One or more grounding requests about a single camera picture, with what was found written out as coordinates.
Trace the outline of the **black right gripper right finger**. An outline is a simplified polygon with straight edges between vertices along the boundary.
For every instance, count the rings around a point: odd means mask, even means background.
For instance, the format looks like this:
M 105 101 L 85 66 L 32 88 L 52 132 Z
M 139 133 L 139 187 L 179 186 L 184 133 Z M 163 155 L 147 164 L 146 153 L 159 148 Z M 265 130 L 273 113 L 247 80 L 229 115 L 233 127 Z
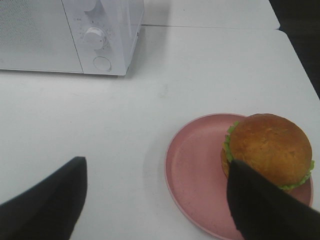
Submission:
M 227 202 L 246 240 L 318 240 L 320 213 L 269 182 L 246 163 L 233 160 Z

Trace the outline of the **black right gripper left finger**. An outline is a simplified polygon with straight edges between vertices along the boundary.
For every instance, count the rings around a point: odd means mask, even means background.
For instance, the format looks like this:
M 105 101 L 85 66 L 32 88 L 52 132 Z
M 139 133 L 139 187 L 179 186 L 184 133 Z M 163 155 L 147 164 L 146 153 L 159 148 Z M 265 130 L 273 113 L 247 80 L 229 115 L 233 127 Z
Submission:
M 77 156 L 0 205 L 2 240 L 68 240 L 83 210 L 87 161 Z

